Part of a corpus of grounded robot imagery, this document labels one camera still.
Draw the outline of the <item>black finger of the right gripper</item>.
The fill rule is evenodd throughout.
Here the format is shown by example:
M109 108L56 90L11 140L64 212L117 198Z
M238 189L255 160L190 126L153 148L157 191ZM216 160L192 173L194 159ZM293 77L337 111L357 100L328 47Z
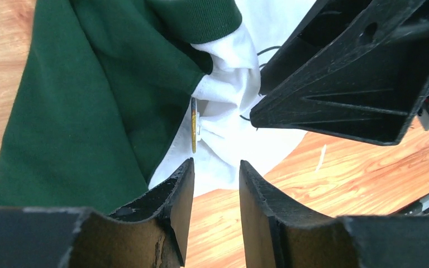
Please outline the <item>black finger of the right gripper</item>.
M429 96L429 1L370 1L251 110L256 128L401 142Z

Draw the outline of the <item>white green garment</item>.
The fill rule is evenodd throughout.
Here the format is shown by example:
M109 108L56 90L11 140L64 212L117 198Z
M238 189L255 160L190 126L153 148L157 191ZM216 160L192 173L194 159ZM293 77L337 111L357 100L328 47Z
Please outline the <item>white green garment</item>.
M302 130L259 130L260 71L312 1L37 1L0 150L0 206L108 214L195 162L195 195L268 173ZM190 99L199 141L192 153Z

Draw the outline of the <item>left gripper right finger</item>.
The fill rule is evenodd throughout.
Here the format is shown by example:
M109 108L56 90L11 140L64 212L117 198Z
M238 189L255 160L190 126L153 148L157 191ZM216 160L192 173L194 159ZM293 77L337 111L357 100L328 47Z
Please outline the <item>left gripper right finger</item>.
M429 267L429 216L329 217L240 163L247 267Z

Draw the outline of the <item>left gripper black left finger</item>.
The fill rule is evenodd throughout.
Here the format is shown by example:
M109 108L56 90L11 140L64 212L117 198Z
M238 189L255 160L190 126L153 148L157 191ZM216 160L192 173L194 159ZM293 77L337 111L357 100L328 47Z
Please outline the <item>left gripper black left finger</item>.
M194 161L105 216L88 207L0 207L0 267L182 267Z

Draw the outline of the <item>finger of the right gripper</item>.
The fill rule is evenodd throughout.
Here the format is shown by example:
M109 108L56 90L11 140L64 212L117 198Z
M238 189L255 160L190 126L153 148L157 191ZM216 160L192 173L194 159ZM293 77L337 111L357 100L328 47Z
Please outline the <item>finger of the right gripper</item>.
M261 70L260 94L267 95L346 30L369 0L316 1L287 41Z

